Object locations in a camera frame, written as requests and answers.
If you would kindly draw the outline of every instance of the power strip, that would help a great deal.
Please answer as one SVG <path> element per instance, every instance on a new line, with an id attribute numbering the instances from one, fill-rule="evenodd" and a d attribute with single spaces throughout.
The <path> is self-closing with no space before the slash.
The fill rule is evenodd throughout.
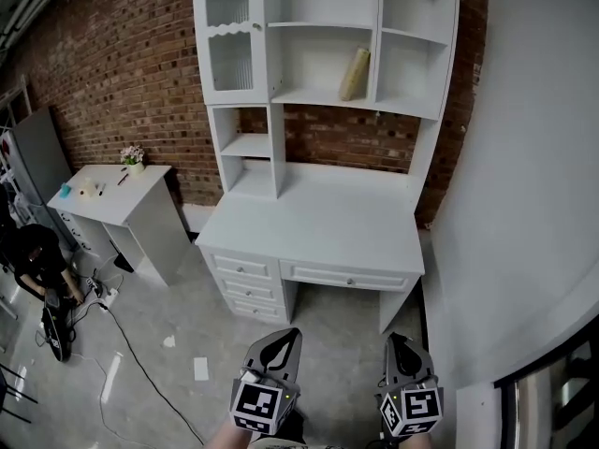
<path id="1" fill-rule="evenodd" d="M 102 297 L 102 288 L 95 282 L 94 278 L 87 278 L 85 282 L 87 283 L 89 290 L 94 291 L 96 297 Z"/>
<path id="2" fill-rule="evenodd" d="M 112 306 L 112 303 L 114 302 L 114 299 L 116 299 L 117 296 L 119 296 L 119 292 L 116 289 L 111 288 L 108 291 L 108 293 L 104 297 L 104 304 L 106 305 L 106 307 L 108 309 L 110 309 L 110 306 Z M 106 310 L 104 308 L 102 308 L 102 307 L 100 307 L 100 310 L 102 312 L 106 312 Z"/>

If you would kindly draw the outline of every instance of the ceiling pipe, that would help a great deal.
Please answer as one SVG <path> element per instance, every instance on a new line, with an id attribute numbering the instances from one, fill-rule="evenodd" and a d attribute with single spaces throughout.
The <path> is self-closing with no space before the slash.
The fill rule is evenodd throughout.
<path id="1" fill-rule="evenodd" d="M 38 0 L 38 4 L 36 7 L 33 7 L 32 5 L 27 9 L 26 15 L 23 15 L 23 17 L 19 20 L 19 29 L 16 30 L 10 36 L 7 43 L 5 44 L 7 49 L 10 48 L 10 46 L 25 32 L 25 30 L 27 30 L 32 21 L 36 19 L 37 15 L 41 12 L 41 10 L 44 9 L 44 7 L 50 1 L 51 0 Z"/>
<path id="2" fill-rule="evenodd" d="M 2 47 L 2 44 L 5 42 L 8 35 L 10 34 L 10 29 L 12 28 L 12 25 L 14 25 L 15 22 L 17 21 L 17 19 L 21 16 L 22 11 L 27 7 L 27 4 L 29 3 L 29 1 L 30 0 L 21 0 L 21 2 L 19 3 L 19 6 L 12 14 L 12 17 L 10 18 L 7 25 L 2 30 L 3 34 L 2 34 L 2 36 L 0 36 L 0 47 Z"/>

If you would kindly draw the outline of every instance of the vase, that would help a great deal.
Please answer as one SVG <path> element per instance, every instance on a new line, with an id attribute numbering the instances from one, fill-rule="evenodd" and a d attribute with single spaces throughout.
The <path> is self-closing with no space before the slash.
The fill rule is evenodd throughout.
<path id="1" fill-rule="evenodd" d="M 131 176 L 138 176 L 145 168 L 143 163 L 135 163 L 134 165 L 129 165 L 129 173 L 131 173 Z"/>

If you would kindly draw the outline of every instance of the white desk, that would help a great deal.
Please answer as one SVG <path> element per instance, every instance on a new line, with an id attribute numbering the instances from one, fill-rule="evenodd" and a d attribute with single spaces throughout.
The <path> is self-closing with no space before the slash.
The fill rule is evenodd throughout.
<path id="1" fill-rule="evenodd" d="M 164 180 L 170 167 L 148 166 L 117 186 L 126 174 L 123 168 L 82 168 L 68 182 L 70 194 L 56 194 L 48 206 L 58 211 L 84 251 L 106 260 L 116 254 L 112 241 L 136 272 L 168 285 L 190 246 Z M 86 178 L 99 187 L 106 183 L 102 196 L 80 195 Z"/>
<path id="2" fill-rule="evenodd" d="M 382 332 L 424 274 L 396 175 L 287 164 L 276 200 L 223 196 L 197 238 L 231 310 L 290 323 L 297 282 L 380 291 Z"/>

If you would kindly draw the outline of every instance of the concrete floor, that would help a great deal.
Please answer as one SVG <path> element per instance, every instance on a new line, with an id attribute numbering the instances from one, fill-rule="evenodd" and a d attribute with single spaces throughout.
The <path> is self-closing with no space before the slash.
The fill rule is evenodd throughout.
<path id="1" fill-rule="evenodd" d="M 81 274 L 100 262 L 77 253 Z M 122 273 L 112 264 L 106 280 Z M 116 285 L 120 278 L 112 279 Z M 41 303 L 18 289 L 12 275 L 0 273 L 0 294 L 20 315 L 18 322 L 0 311 L 0 362 L 26 372 L 22 391 L 39 405 L 7 397 L 5 407 L 31 419 L 29 426 L 0 414 L 0 440 L 12 449 L 130 448 L 102 425 L 98 400 L 104 376 L 93 359 L 54 359 L 49 347 L 38 348 Z M 200 252 L 192 247 L 169 289 L 125 273 L 113 307 L 119 323 L 157 386 L 198 433 L 208 440 L 225 419 L 232 380 L 249 346 L 280 328 L 234 316 L 220 296 Z M 388 332 L 378 334 L 378 294 L 359 289 L 303 285 L 294 326 L 303 333 L 298 383 L 299 409 L 307 416 L 308 443 L 363 449 L 377 438 L 380 415 L 373 394 L 382 377 L 383 347 Z M 419 309 L 409 297 L 391 328 L 420 340 Z M 174 336 L 175 346 L 165 338 Z M 106 372 L 115 371 L 104 391 L 106 424 L 129 440 L 156 449 L 199 447 L 184 422 L 144 378 L 108 314 L 93 306 L 77 325 L 73 352 L 96 358 Z M 208 357 L 210 380 L 194 380 L 193 358 Z M 7 377 L 14 385 L 14 378 Z"/>

